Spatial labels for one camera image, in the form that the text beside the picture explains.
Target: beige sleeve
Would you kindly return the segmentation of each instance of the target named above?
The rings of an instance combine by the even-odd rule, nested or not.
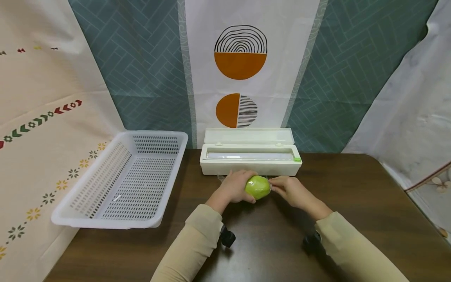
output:
[[[317,221],[326,253],[350,278],[365,282],[403,282],[407,278],[338,212]]]
[[[169,247],[151,282],[190,282],[216,248],[222,216],[207,205],[198,205]]]

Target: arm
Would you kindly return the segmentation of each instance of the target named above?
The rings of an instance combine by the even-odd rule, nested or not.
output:
[[[253,171],[230,172],[204,205],[185,221],[185,227],[169,247],[151,282],[189,282],[216,248],[222,227],[222,213],[230,202],[255,203],[244,191]]]
[[[378,248],[313,196],[297,178],[280,176],[270,179],[270,183],[272,190],[291,206],[304,210],[316,221],[326,253],[350,278],[365,282],[408,281]]]

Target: wooden table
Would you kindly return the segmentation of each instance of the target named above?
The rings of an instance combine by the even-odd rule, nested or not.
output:
[[[159,228],[81,229],[47,278],[148,282],[184,221],[219,186],[187,150]],[[451,248],[383,167],[366,155],[303,153],[298,177],[339,211],[411,281],[451,281]],[[275,193],[230,204],[224,222],[237,237],[216,249],[196,281],[334,281],[333,267],[301,248],[313,223]]]

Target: circle graphic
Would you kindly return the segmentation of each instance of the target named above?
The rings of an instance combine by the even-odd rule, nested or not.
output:
[[[251,25],[226,28],[215,44],[215,62],[223,75],[243,80],[258,73],[268,53],[266,36]]]
[[[257,104],[239,93],[224,96],[216,105],[216,117],[230,128],[249,127],[256,120],[257,113]]]

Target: chevron pattern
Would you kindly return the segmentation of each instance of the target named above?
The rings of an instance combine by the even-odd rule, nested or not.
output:
[[[436,0],[329,0],[287,126],[298,148],[339,153]]]
[[[124,126],[191,134],[177,1],[69,0],[69,4]]]
[[[343,149],[436,2],[329,0],[287,124],[301,151]],[[125,127],[191,136],[176,0],[69,3]]]

